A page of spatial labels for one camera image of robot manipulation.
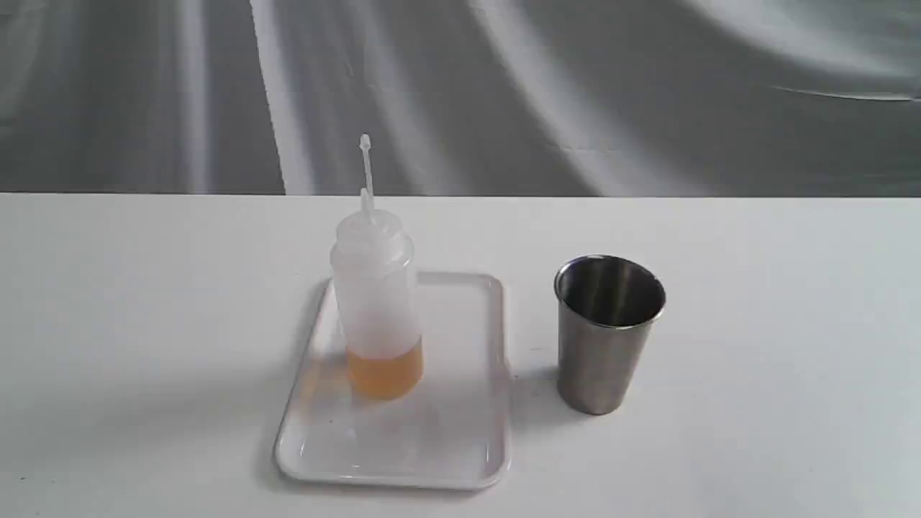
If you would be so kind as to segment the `clear plastic squeeze bottle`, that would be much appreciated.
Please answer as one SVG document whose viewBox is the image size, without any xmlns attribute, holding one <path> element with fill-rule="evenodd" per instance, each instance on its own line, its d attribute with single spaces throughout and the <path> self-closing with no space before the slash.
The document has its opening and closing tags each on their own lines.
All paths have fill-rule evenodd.
<svg viewBox="0 0 921 518">
<path fill-rule="evenodd" d="M 377 206 L 371 137 L 361 135 L 365 186 L 358 211 L 342 219 L 331 249 L 332 281 L 353 388 L 394 400 L 423 377 L 415 244 L 400 217 Z"/>
</svg>

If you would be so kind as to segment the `stainless steel cup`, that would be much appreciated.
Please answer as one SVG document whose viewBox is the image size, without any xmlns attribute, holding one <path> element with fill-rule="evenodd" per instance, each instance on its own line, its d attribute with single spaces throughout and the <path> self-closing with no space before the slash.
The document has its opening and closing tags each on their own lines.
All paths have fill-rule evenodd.
<svg viewBox="0 0 921 518">
<path fill-rule="evenodd" d="M 555 275 L 557 391 L 586 415 L 622 406 L 652 325 L 666 305 L 661 280 L 622 257 L 576 257 Z"/>
</svg>

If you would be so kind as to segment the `grey fabric backdrop curtain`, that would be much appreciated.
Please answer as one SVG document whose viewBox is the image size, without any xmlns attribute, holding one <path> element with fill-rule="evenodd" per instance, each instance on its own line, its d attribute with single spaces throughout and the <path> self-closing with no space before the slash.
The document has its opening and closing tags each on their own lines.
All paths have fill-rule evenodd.
<svg viewBox="0 0 921 518">
<path fill-rule="evenodd" d="M 3 191 L 919 194 L 917 1 L 4 1 Z"/>
</svg>

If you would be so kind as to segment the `white rectangular plastic tray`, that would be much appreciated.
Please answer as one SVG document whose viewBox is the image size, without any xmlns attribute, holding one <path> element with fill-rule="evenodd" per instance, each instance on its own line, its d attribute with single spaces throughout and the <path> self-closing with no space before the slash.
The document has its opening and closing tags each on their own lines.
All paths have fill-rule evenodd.
<svg viewBox="0 0 921 518">
<path fill-rule="evenodd" d="M 418 275 L 424 373 L 405 396 L 354 391 L 332 280 L 273 445 L 273 462 L 306 484 L 480 491 L 509 469 L 511 374 L 504 287 L 493 276 Z"/>
</svg>

